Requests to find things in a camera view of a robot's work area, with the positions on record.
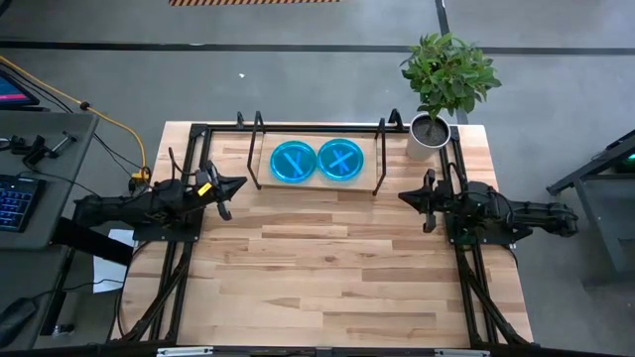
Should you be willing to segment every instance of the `wooden table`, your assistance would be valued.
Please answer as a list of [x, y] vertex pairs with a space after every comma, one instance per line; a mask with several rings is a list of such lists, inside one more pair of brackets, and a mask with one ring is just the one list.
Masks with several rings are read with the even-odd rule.
[[[190, 125], [166, 123], [153, 179], [170, 176], [169, 147], [183, 161]], [[496, 187], [484, 127], [459, 126], [459, 132], [468, 177]], [[213, 134], [210, 158], [222, 175], [249, 177], [250, 137]], [[424, 234], [424, 217], [397, 198], [421, 187], [429, 168], [440, 177], [440, 160], [409, 160], [405, 134], [386, 139], [388, 175], [376, 197], [259, 191], [250, 180], [230, 203], [233, 220], [223, 221], [210, 207], [192, 255], [179, 344], [467, 347], [455, 254], [443, 220]], [[254, 171], [261, 141], [259, 135]], [[128, 328], [157, 293], [165, 248], [150, 244], [130, 269], [122, 312]], [[532, 340], [512, 256], [494, 246], [485, 246], [483, 256], [493, 300]], [[477, 303], [476, 310], [486, 338]]]

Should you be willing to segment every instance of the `gray floor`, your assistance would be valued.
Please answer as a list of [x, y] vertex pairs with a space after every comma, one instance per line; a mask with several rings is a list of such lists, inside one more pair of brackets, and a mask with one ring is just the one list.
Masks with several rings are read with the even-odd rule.
[[[331, 5], [171, 9], [153, 0], [21, 0], [0, 19], [0, 39], [220, 44], [406, 45], [439, 30], [434, 0], [343, 0]], [[630, 47], [633, 4], [617, 0], [447, 0], [450, 27], [483, 46]], [[400, 54], [115, 53], [0, 51], [41, 79], [88, 100], [137, 130], [153, 163], [167, 120], [376, 121], [397, 107], [412, 117], [417, 95]], [[633, 129], [632, 57], [494, 57], [503, 87], [468, 116], [484, 124], [501, 190], [549, 200], [544, 187]], [[133, 140], [101, 124], [98, 133], [130, 158]], [[79, 181], [119, 194], [126, 176], [91, 147]], [[572, 192], [560, 200], [581, 209]], [[635, 353], [635, 287], [585, 290], [607, 264], [585, 219], [571, 239], [536, 233], [519, 244], [520, 275], [538, 343]], [[100, 305], [106, 305], [108, 297]], [[83, 304], [83, 332], [102, 340], [95, 309]], [[111, 314], [111, 307], [100, 313]]]

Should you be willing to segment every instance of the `mouse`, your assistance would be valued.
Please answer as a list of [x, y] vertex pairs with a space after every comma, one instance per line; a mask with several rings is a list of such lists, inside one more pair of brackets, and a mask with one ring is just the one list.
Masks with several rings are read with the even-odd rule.
[[37, 311], [38, 307], [30, 298], [21, 297], [11, 302], [0, 313], [0, 348], [13, 342]]

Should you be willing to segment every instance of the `blue bowl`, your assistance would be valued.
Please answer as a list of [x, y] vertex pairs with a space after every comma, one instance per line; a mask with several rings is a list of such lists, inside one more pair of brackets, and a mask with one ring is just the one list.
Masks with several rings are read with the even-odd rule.
[[301, 141], [280, 144], [271, 154], [271, 172], [285, 183], [299, 183], [316, 170], [316, 152]]
[[353, 179], [364, 167], [364, 153], [350, 140], [333, 139], [319, 149], [317, 166], [329, 179]]

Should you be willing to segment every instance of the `keyboard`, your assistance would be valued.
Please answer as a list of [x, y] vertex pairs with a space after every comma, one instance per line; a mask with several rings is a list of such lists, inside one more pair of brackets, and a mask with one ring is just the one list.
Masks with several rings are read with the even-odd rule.
[[0, 175], [0, 231], [23, 232], [46, 181]]

